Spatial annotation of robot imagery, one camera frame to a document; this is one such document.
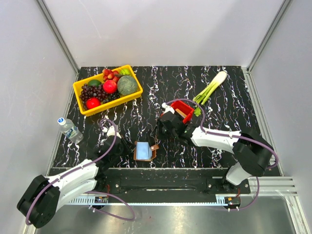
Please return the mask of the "light blue credit card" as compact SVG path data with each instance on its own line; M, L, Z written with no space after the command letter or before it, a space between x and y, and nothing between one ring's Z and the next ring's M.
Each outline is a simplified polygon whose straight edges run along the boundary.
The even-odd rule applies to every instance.
M136 144L136 159L149 160L151 158L151 149L148 142L138 142Z

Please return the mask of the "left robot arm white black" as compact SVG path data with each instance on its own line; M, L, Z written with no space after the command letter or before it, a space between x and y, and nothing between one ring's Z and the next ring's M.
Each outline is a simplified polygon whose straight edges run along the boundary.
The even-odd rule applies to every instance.
M131 154L133 145L123 137L110 136L99 147L83 144L82 149L87 153L82 163L55 176L35 177L17 203L17 209L36 228L45 226L61 207L81 194L110 192L106 171Z

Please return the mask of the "red plastic card box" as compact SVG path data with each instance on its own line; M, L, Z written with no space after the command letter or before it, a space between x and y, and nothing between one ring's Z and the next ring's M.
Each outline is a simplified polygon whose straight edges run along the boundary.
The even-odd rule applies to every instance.
M174 101L170 106L175 110L175 109L180 109L183 111L185 114L187 114L187 117L183 120L182 122L184 124L187 124L191 121L193 113L194 113L194 108L192 108L190 105L186 104L185 102L181 100Z

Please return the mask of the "brown leather card holder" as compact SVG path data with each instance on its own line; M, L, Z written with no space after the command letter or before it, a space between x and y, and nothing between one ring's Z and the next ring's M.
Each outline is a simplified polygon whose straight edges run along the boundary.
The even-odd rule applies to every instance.
M135 142L134 160L150 162L156 158L158 145L150 146L148 142Z

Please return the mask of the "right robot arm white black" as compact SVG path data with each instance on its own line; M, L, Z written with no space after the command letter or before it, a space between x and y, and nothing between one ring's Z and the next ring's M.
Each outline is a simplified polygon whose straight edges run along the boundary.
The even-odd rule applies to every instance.
M246 132L212 130L184 123L180 115L166 112L157 120L156 132L184 145L216 148L233 154L237 163L229 168L221 182L228 193L233 193L251 176L263 176L271 167L273 147L253 129Z

